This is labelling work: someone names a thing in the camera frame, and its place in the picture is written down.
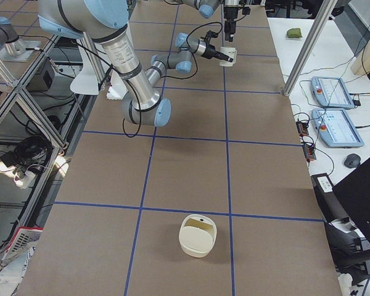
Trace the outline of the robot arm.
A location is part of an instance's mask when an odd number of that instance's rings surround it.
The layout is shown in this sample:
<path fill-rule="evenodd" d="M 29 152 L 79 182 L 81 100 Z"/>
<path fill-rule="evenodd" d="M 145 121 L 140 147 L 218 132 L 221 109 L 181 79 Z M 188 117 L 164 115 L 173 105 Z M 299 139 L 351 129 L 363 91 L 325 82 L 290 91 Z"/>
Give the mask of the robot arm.
<path fill-rule="evenodd" d="M 193 54 L 206 59 L 234 60 L 217 51 L 208 39 L 181 33 L 175 41 L 178 53 L 156 55 L 151 66 L 143 70 L 126 34 L 129 20 L 126 1 L 40 1 L 38 9 L 43 30 L 71 39 L 88 34 L 103 47 L 128 90 L 121 104 L 123 117 L 136 125 L 161 127 L 169 122 L 171 102 L 154 88 L 166 70 L 189 72 Z"/>
<path fill-rule="evenodd" d="M 236 33 L 237 22 L 242 20 L 246 15 L 250 14 L 251 1 L 246 0 L 174 0 L 168 1 L 169 4 L 187 6 L 195 8 L 199 14 L 205 19 L 209 19 L 213 13 L 223 6 L 224 17 L 224 40 L 233 42 Z"/>

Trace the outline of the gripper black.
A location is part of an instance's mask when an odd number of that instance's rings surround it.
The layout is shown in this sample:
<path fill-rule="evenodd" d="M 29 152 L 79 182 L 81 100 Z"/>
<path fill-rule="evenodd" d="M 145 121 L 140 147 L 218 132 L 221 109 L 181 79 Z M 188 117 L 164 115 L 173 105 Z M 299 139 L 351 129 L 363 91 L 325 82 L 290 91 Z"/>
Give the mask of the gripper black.
<path fill-rule="evenodd" d="M 233 62 L 233 58 L 226 55 L 225 53 L 218 52 L 214 45 L 209 44 L 204 50 L 202 57 L 206 59 L 216 58 L 225 62 Z"/>
<path fill-rule="evenodd" d="M 237 6 L 225 6 L 224 7 L 224 40 L 233 42 L 234 35 L 236 33 L 236 19 L 238 16 Z"/>

